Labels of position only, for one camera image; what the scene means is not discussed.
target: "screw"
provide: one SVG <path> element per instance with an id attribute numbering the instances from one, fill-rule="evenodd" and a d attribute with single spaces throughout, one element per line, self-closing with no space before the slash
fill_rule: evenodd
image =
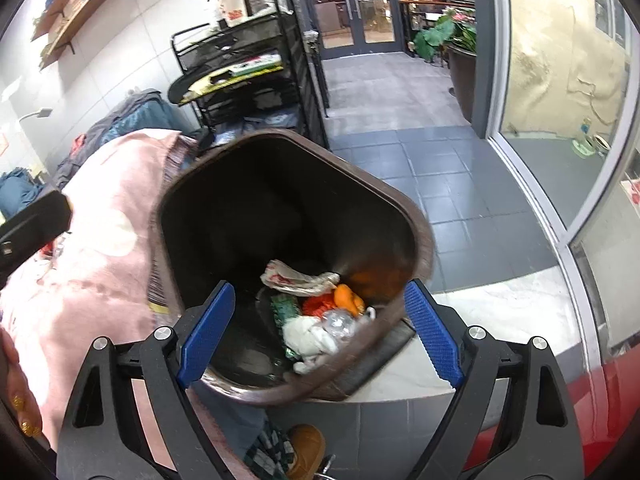
<path id="1" fill-rule="evenodd" d="M 172 330 L 170 326 L 161 326 L 154 332 L 154 337 L 158 339 L 158 341 L 163 341 L 171 336 L 171 332 Z"/>
<path id="2" fill-rule="evenodd" d="M 544 350 L 546 348 L 546 339 L 540 336 L 536 336 L 533 338 L 533 346 L 535 346 L 539 350 Z"/>
<path id="3" fill-rule="evenodd" d="M 107 343 L 108 343 L 107 338 L 99 337 L 94 341 L 94 348 L 96 350 L 102 350 L 105 346 L 107 346 Z"/>
<path id="4" fill-rule="evenodd" d="M 484 339 L 486 337 L 486 332 L 484 331 L 484 328 L 482 328 L 481 326 L 472 326 L 469 329 L 469 335 L 473 339 Z"/>

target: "brown shoe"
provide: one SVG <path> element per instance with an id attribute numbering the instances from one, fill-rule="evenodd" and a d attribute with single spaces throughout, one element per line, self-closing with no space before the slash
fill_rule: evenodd
<path id="1" fill-rule="evenodd" d="M 312 480 L 324 456 L 324 436 L 315 426 L 300 424 L 289 430 L 289 439 L 296 452 L 296 461 L 287 471 L 287 478 Z"/>

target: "trash can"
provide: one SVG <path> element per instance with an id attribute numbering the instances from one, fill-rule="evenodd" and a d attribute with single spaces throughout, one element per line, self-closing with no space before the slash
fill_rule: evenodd
<path id="1" fill-rule="evenodd" d="M 348 392 L 322 389 L 341 374 L 366 380 L 414 334 L 407 325 L 408 336 L 391 338 L 402 340 L 399 348 L 381 353 L 404 322 L 405 284 L 431 275 L 429 224 L 404 194 L 299 134 L 263 130 L 214 150 L 167 189 L 154 224 L 171 310 L 202 304 L 219 280 L 236 290 L 234 316 L 206 372 L 224 396 L 257 406 L 344 398 Z M 337 272 L 377 310 L 306 375 L 292 371 L 265 311 L 260 275 L 272 259 L 305 274 Z M 372 352 L 375 369 L 369 359 L 359 370 Z"/>

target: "hand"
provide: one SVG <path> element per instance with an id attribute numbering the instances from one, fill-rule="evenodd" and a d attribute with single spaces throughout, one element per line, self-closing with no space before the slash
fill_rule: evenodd
<path id="1" fill-rule="evenodd" d="M 11 336 L 0 327 L 2 350 L 6 355 L 6 394 L 14 407 L 20 429 L 26 436 L 39 436 L 42 432 L 42 416 L 35 397 L 29 389 L 27 377 L 20 368 L 20 356 Z"/>

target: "door frame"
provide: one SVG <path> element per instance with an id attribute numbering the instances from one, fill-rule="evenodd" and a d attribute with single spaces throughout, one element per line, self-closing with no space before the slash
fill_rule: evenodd
<path id="1" fill-rule="evenodd" d="M 367 43 L 364 36 L 364 28 L 362 20 L 358 17 L 356 6 L 357 0 L 346 0 L 350 12 L 351 35 L 353 37 L 353 45 L 338 46 L 334 48 L 326 48 L 322 37 L 320 37 L 319 47 L 322 59 L 335 59 L 337 57 L 360 56 L 362 54 L 379 54 L 382 52 L 400 52 L 402 50 L 402 29 L 400 20 L 400 4 L 398 0 L 389 0 L 391 10 L 391 23 L 394 30 L 394 40 L 385 41 L 384 43 Z M 311 23 L 318 25 L 318 17 L 315 13 L 314 3 L 309 5 Z"/>
<path id="2" fill-rule="evenodd" d="M 584 366 L 587 371 L 591 371 L 602 365 L 598 330 L 586 284 L 578 269 L 571 246 L 593 217 L 597 207 L 606 200 L 612 181 L 620 174 L 620 166 L 626 163 L 624 155 L 628 152 L 629 144 L 636 141 L 636 132 L 632 128 L 632 123 L 640 94 L 640 34 L 635 27 L 630 27 L 632 30 L 630 32 L 629 80 L 611 150 L 578 214 L 568 226 L 565 226 L 542 186 L 500 133 L 510 72 L 511 1 L 494 0 L 494 13 L 494 82 L 486 138 L 522 188 L 556 255 L 574 304 Z"/>

